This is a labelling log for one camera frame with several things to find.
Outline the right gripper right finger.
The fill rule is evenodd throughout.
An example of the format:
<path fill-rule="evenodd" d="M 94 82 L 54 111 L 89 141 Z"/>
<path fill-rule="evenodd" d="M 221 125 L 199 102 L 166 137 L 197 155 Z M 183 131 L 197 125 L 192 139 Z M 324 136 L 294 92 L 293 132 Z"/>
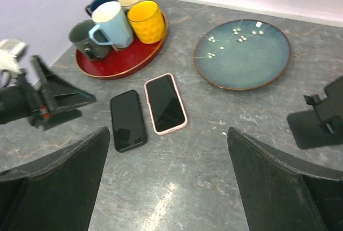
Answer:
<path fill-rule="evenodd" d="M 342 230 L 342 172 L 230 127 L 227 144 L 250 230 Z"/>

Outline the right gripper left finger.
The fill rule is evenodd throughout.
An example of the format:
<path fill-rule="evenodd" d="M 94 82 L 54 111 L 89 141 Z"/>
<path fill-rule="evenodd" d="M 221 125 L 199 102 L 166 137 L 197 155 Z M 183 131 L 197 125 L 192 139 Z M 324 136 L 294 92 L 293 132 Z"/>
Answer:
<path fill-rule="evenodd" d="M 88 230 L 109 142 L 104 126 L 1 172 L 1 230 Z"/>

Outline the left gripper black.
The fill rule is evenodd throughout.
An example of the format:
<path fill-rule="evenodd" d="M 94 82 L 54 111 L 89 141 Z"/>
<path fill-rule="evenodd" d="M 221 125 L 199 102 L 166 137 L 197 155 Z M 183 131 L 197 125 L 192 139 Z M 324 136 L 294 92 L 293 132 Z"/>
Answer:
<path fill-rule="evenodd" d="M 1 88 L 1 125 L 27 118 L 31 126 L 46 131 L 81 117 L 82 112 L 77 108 L 96 101 L 93 94 L 52 72 L 40 56 L 32 56 L 31 63 L 39 78 L 43 104 L 50 113 L 58 114 L 47 121 L 40 118 L 38 92 L 27 81 L 26 74 L 21 73 L 14 78 L 14 86 Z"/>

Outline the black phone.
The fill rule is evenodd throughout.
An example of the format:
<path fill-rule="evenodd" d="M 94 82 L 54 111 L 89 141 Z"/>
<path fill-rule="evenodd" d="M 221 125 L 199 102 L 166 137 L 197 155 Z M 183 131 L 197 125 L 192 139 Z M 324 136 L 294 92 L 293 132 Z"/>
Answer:
<path fill-rule="evenodd" d="M 129 90 L 110 100 L 115 150 L 123 153 L 147 143 L 139 95 Z"/>

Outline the red round tray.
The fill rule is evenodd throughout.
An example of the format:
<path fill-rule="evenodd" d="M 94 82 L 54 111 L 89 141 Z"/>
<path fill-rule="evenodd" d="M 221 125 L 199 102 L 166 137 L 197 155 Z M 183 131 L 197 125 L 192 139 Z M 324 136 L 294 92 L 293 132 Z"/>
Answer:
<path fill-rule="evenodd" d="M 164 13 L 162 16 L 165 21 L 165 31 L 159 42 L 145 44 L 134 37 L 129 47 L 121 50 L 112 49 L 100 61 L 91 61 L 76 49 L 74 53 L 76 65 L 87 76 L 103 80 L 121 79 L 138 72 L 152 62 L 163 48 L 168 32 L 168 19 Z"/>

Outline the pink case phone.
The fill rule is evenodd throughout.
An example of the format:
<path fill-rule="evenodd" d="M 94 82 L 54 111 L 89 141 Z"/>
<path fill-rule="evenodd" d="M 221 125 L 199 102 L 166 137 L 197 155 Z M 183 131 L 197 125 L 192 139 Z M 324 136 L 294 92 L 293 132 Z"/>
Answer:
<path fill-rule="evenodd" d="M 187 125 L 185 107 L 171 73 L 148 80 L 144 90 L 156 134 L 166 135 Z"/>

